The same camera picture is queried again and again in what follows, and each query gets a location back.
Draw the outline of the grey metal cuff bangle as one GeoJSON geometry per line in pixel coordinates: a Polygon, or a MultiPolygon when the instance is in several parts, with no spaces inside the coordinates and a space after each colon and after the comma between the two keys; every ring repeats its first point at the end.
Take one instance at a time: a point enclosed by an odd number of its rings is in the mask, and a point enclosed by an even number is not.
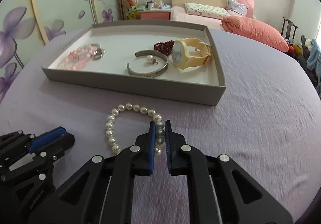
{"type": "Polygon", "coordinates": [[[135,53],[135,57],[137,59],[142,59],[144,57],[145,62],[143,64],[143,67],[138,72],[132,70],[130,68],[129,63],[127,63],[126,68],[127,68],[128,74],[130,76],[156,78],[156,77],[161,76],[162,74],[164,74],[168,70],[169,58],[165,54],[163,54],[159,51],[141,50],[141,51],[137,51],[135,53]],[[153,55],[157,59],[158,64],[155,64],[155,65],[147,64],[146,57],[150,54],[153,55]]]}

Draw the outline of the pearl pendant charm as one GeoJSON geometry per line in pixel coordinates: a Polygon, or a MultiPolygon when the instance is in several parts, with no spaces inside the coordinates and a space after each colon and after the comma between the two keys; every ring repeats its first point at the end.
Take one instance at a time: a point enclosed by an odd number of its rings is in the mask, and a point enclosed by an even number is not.
{"type": "Polygon", "coordinates": [[[157,59],[151,54],[146,57],[146,62],[147,64],[150,64],[150,65],[158,64],[157,59]]]}

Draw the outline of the yellow wrist watch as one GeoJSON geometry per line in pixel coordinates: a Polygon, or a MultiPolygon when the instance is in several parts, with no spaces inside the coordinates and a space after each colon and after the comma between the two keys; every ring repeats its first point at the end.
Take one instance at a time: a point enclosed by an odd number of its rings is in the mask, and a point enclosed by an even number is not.
{"type": "Polygon", "coordinates": [[[177,39],[171,58],[181,70],[206,65],[212,55],[211,45],[197,38],[177,39]]]}

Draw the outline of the thin silver bangle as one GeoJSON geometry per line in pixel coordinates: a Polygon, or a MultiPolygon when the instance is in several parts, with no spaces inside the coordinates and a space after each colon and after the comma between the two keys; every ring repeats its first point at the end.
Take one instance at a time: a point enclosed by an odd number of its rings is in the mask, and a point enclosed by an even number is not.
{"type": "Polygon", "coordinates": [[[91,48],[97,49],[97,48],[100,48],[100,47],[101,47],[101,46],[100,46],[100,44],[98,44],[98,43],[86,44],[86,45],[84,46],[85,49],[91,49],[91,48]]]}

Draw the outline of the purple table cloth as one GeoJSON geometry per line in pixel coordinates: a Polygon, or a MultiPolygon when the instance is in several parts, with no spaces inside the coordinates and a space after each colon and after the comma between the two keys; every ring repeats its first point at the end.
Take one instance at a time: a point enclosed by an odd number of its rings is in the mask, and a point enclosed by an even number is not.
{"type": "Polygon", "coordinates": [[[300,65],[256,41],[211,30],[225,74],[217,106],[150,98],[50,81],[41,64],[73,33],[40,49],[1,103],[1,133],[41,134],[63,126],[75,144],[54,169],[60,186],[92,156],[112,155],[105,122],[119,104],[157,110],[204,154],[225,153],[274,196],[294,220],[320,199],[320,99],[300,65]]]}

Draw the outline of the grey cardboard tray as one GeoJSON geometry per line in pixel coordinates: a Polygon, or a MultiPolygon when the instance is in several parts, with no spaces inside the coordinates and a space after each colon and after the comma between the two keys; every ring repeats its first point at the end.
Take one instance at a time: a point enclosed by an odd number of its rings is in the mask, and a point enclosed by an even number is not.
{"type": "Polygon", "coordinates": [[[49,80],[96,87],[100,89],[139,94],[215,106],[222,98],[225,77],[218,52],[208,27],[169,20],[132,20],[94,24],[56,49],[42,64],[49,80]],[[211,58],[206,65],[176,67],[169,58],[168,70],[159,77],[130,76],[126,64],[139,71],[145,58],[135,53],[153,50],[158,42],[193,37],[211,45],[211,58]],[[86,44],[98,43],[106,53],[85,49],[86,44]]]}

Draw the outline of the floral sliding wardrobe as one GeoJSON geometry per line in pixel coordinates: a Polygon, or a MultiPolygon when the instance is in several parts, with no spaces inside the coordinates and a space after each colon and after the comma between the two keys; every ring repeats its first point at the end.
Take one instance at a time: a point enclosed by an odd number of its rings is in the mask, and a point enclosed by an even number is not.
{"type": "Polygon", "coordinates": [[[1,96],[53,39],[120,19],[119,0],[1,0],[1,96]]]}

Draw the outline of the blue clothing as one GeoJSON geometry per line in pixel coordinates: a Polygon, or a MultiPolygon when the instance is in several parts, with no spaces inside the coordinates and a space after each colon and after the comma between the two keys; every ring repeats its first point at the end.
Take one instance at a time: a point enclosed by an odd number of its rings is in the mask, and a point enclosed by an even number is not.
{"type": "Polygon", "coordinates": [[[315,71],[320,73],[320,48],[315,39],[312,40],[312,50],[307,59],[307,68],[309,70],[315,69],[315,71]]]}

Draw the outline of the pink bedside table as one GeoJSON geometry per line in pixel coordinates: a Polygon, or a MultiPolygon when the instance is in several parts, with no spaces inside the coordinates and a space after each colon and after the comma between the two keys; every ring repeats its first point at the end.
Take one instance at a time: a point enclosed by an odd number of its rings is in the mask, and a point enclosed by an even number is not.
{"type": "Polygon", "coordinates": [[[161,10],[141,10],[139,11],[140,19],[152,19],[152,20],[169,20],[171,15],[171,9],[161,10]]]}

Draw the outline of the white mug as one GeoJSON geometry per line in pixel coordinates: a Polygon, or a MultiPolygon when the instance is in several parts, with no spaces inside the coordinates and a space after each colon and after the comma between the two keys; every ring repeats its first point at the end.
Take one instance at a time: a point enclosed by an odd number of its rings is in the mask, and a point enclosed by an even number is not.
{"type": "Polygon", "coordinates": [[[154,2],[148,2],[147,3],[148,10],[153,10],[153,7],[154,7],[154,2]]]}

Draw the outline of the salmon folded duvet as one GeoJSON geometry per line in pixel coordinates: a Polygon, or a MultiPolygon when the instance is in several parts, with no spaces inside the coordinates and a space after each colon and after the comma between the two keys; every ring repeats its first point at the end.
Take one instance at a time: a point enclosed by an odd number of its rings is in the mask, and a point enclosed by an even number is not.
{"type": "Polygon", "coordinates": [[[262,21],[239,16],[227,16],[221,20],[225,31],[261,42],[282,52],[289,46],[277,29],[262,21]]]}

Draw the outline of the dark wooden chair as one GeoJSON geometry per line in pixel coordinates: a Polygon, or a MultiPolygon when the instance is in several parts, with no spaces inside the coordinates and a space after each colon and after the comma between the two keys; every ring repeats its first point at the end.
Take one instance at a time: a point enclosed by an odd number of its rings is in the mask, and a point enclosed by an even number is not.
{"type": "Polygon", "coordinates": [[[298,27],[291,20],[289,20],[286,17],[283,17],[281,35],[284,39],[294,40],[297,28],[298,27]]]}

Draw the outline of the small purple patterned pillow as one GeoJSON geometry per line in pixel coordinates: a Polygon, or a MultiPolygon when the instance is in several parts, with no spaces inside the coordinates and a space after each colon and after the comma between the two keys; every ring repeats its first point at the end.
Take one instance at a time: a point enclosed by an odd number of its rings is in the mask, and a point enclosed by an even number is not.
{"type": "Polygon", "coordinates": [[[243,16],[246,17],[248,14],[248,5],[238,3],[234,0],[227,0],[226,11],[231,16],[243,16]]]}

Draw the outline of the floral white pillow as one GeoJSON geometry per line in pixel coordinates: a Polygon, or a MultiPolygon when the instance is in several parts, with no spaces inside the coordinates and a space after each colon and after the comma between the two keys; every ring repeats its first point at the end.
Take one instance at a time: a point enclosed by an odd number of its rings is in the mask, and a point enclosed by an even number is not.
{"type": "Polygon", "coordinates": [[[196,4],[196,3],[185,3],[186,12],[194,16],[208,17],[222,20],[224,17],[230,16],[230,14],[221,7],[196,4]]]}

